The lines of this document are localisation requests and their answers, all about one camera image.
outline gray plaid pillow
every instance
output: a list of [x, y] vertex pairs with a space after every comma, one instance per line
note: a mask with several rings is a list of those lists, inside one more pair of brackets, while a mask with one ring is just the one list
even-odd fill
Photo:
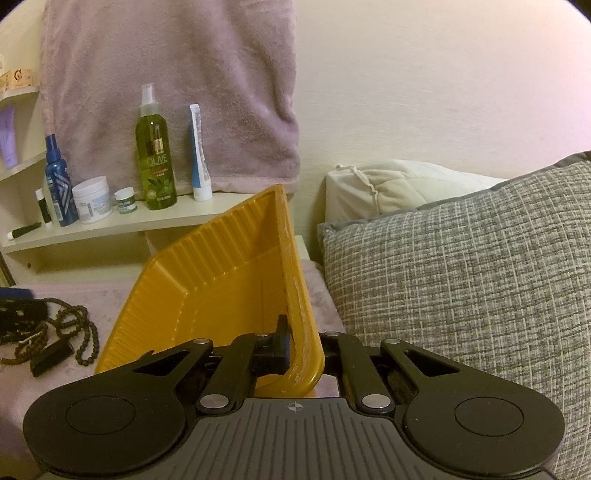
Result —
[[591, 478], [591, 152], [413, 211], [320, 226], [348, 333], [397, 337], [552, 399], [555, 474]]

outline pillow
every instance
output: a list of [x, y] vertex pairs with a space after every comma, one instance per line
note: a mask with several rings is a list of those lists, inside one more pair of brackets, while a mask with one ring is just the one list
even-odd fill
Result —
[[591, 478], [591, 152], [465, 197], [320, 226], [348, 333], [526, 385], [567, 425], [555, 473]]
[[326, 176], [326, 221], [372, 218], [459, 197], [502, 181], [422, 161], [386, 160], [360, 167], [337, 166]]

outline olive oil spray bottle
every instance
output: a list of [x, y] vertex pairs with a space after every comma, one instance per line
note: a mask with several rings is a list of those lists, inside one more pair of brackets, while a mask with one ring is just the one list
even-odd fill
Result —
[[174, 205], [177, 203], [177, 190], [168, 145], [168, 127], [158, 113], [153, 83], [142, 85], [142, 104], [135, 138], [139, 175], [148, 208], [161, 210]]

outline yellow plastic tray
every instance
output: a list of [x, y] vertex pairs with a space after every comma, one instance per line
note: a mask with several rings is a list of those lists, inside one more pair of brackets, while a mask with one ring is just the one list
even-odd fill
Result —
[[324, 353], [281, 185], [242, 202], [152, 257], [135, 283], [96, 373], [194, 338], [229, 345], [244, 333], [291, 327], [290, 368], [261, 379], [260, 397], [304, 397]]

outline toothpaste tube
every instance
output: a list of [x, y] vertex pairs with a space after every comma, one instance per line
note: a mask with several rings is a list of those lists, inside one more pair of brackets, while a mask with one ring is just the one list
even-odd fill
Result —
[[212, 181], [201, 145], [201, 110], [196, 103], [189, 105], [189, 108], [193, 131], [193, 197], [198, 202], [204, 202], [212, 198]]

